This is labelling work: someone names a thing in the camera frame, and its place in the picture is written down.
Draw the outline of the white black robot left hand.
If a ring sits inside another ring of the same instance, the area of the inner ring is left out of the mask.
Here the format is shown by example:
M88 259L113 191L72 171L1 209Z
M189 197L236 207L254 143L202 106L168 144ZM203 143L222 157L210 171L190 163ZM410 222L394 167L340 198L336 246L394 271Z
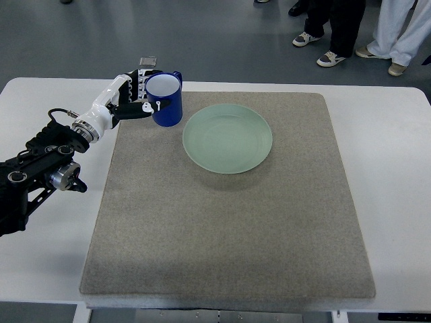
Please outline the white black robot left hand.
M137 69L118 75L94 100L92 108L75 119L72 130L89 143L95 143L120 120L151 117L154 109L145 94L145 81L156 73L156 70Z

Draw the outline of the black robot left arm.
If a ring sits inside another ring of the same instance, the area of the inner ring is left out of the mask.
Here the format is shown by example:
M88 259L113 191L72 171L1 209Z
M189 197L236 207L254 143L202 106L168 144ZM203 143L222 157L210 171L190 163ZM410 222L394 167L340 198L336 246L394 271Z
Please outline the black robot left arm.
M89 136L59 124L54 112L77 114L62 108L49 110L51 121L31 140L26 149L1 163L1 235L24 231L29 216L56 190L85 192L79 179L75 152L85 153Z

